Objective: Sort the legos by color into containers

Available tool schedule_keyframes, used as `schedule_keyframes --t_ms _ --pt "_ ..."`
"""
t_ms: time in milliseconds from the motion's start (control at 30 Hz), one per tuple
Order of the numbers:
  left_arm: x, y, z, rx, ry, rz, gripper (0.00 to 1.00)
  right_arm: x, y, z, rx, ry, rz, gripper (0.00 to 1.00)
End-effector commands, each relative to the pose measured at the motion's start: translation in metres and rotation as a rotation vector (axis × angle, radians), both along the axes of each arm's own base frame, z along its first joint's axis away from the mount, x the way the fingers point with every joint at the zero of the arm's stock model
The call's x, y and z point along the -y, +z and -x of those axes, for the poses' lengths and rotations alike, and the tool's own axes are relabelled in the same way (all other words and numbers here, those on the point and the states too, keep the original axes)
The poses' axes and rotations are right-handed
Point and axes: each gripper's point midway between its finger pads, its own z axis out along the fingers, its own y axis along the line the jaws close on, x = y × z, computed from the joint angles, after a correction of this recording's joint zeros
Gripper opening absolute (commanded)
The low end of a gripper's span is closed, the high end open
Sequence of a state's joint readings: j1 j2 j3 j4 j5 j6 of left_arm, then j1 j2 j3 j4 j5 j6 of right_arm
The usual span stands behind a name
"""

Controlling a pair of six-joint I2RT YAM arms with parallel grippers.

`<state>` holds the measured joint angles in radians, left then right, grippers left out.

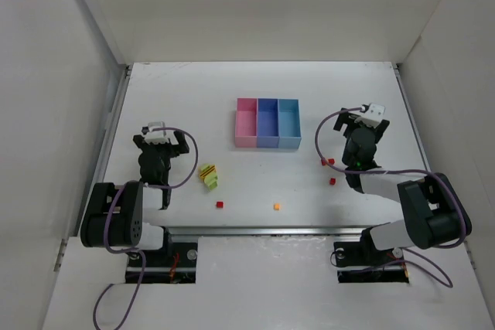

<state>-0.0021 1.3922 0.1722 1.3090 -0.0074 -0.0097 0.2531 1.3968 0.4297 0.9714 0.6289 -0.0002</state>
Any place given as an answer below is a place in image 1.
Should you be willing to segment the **red orange lego stack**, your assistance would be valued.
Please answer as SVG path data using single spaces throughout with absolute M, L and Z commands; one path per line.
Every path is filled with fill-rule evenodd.
M 333 158 L 328 158 L 327 160 L 325 159 L 322 159 L 321 160 L 321 164 L 323 166 L 326 166 L 326 165 L 334 165 L 335 164 L 335 160 Z

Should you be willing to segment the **green yellow lego stack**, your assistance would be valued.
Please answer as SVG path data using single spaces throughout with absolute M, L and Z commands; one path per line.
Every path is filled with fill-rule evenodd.
M 218 186 L 218 175 L 217 168 L 213 164 L 203 164 L 199 167 L 198 176 L 206 186 L 206 188 L 211 191 Z

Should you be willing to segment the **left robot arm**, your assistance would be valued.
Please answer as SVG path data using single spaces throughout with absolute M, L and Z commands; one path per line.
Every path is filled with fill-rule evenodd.
M 138 157 L 140 179 L 124 185 L 99 182 L 94 185 L 80 228 L 85 247 L 136 250 L 161 250 L 167 244 L 166 229 L 143 220 L 145 210 L 168 208 L 173 187 L 169 184 L 171 159 L 189 153 L 185 131 L 174 130 L 176 143 L 166 135 L 163 125 L 144 127 L 133 142 L 141 151 Z

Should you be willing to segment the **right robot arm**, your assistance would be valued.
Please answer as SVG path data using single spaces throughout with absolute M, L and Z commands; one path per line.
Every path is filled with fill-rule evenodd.
M 399 204 L 402 218 L 363 230 L 357 242 L 335 243 L 338 267 L 380 266 L 392 261 L 394 250 L 409 247 L 449 249 L 472 233 L 473 225 L 448 177 L 420 169 L 389 171 L 374 160 L 378 142 L 390 122 L 375 104 L 342 109 L 333 115 L 335 131 L 346 139 L 342 173 L 348 186 L 361 194 Z

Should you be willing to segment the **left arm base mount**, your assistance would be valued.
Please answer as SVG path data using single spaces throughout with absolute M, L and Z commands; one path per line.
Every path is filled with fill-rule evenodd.
M 198 239 L 165 235 L 159 250 L 145 250 L 143 284 L 195 284 Z

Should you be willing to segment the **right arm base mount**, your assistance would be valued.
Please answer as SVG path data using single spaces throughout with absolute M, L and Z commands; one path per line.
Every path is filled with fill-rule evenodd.
M 392 250 L 376 250 L 358 241 L 334 242 L 331 264 L 340 284 L 409 283 L 405 264 Z

